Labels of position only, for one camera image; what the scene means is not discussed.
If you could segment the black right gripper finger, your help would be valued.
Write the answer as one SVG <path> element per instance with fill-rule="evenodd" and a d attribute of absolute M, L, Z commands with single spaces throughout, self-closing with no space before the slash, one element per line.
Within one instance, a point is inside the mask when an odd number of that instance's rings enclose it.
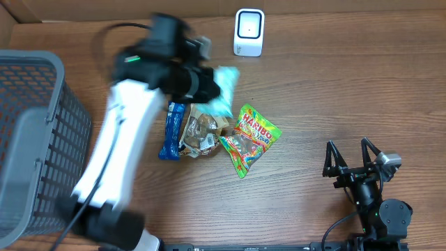
<path fill-rule="evenodd" d="M 371 160 L 369 151 L 371 151 L 375 156 L 378 156 L 381 153 L 381 150 L 379 150 L 367 137 L 364 137 L 361 140 L 361 150 L 364 167 L 373 169 L 376 165 Z"/>
<path fill-rule="evenodd" d="M 327 142 L 323 176 L 340 176 L 348 168 L 341 153 L 337 150 L 333 141 Z"/>

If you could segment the light teal snack packet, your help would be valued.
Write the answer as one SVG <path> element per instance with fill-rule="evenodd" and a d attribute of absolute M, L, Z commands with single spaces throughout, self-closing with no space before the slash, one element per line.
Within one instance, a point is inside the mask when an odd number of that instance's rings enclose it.
<path fill-rule="evenodd" d="M 220 87 L 220 95 L 206 104 L 196 104 L 202 113 L 211 116 L 233 117 L 232 104 L 236 85 L 240 77 L 234 66 L 219 66 L 214 70 L 214 82 Z"/>

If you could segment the beige brown snack bag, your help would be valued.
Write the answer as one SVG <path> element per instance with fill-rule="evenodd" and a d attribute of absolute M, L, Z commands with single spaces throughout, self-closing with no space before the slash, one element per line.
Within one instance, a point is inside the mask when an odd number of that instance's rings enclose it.
<path fill-rule="evenodd" d="M 179 155 L 192 158 L 209 155 L 220 144 L 218 138 L 228 126 L 229 122 L 225 117 L 204 114 L 196 105 L 191 105 L 179 142 Z"/>

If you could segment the green Haribo candy bag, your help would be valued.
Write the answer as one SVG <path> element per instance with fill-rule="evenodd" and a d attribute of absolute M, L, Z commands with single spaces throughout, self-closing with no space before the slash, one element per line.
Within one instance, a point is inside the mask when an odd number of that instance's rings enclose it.
<path fill-rule="evenodd" d="M 219 141 L 229 153 L 239 178 L 245 178 L 250 167 L 281 137 L 282 131 L 246 103 L 240 109 L 231 135 Z"/>

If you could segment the blue snack bar wrapper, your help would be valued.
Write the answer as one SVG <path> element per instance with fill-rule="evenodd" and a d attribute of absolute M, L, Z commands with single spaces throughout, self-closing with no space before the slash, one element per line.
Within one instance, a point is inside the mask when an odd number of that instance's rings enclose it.
<path fill-rule="evenodd" d="M 158 154 L 161 160 L 179 160 L 179 134 L 185 114 L 186 104 L 169 101 L 165 123 L 163 146 Z"/>

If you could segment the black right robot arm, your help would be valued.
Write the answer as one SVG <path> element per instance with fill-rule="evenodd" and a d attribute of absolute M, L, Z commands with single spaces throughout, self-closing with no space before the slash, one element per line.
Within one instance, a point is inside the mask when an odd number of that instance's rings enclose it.
<path fill-rule="evenodd" d="M 401 156 L 394 151 L 379 150 L 368 138 L 361 140 L 362 166 L 350 168 L 333 141 L 326 147 L 322 175 L 335 177 L 355 211 L 333 223 L 324 233 L 317 250 L 407 250 L 401 241 L 408 235 L 412 207 L 398 199 L 383 199 L 384 183 L 389 182 L 401 166 Z M 361 234 L 351 234 L 343 243 L 329 243 L 329 233 L 340 224 L 358 216 Z"/>

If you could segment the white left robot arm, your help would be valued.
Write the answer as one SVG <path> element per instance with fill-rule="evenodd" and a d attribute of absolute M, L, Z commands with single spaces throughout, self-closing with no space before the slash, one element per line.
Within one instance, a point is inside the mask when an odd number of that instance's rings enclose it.
<path fill-rule="evenodd" d="M 156 13 L 148 36 L 124 48 L 109 71 L 106 113 L 89 163 L 73 191 L 56 201 L 65 230 L 108 250 L 161 250 L 162 241 L 130 211 L 132 185 L 164 99 L 207 103 L 220 95 L 208 58 L 210 41 L 188 37 L 177 17 Z"/>

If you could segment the white barcode scanner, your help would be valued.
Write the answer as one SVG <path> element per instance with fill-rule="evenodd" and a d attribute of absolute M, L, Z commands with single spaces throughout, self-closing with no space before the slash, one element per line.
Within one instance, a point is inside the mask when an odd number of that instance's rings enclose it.
<path fill-rule="evenodd" d="M 233 53 L 259 57 L 263 49 L 265 15 L 260 9 L 241 8 L 235 16 Z"/>

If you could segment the grey plastic mesh basket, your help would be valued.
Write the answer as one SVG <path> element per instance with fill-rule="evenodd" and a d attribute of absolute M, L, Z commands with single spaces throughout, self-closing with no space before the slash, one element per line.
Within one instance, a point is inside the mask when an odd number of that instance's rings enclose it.
<path fill-rule="evenodd" d="M 58 197 L 86 164 L 91 117 L 47 51 L 1 51 L 1 247 L 60 231 Z"/>

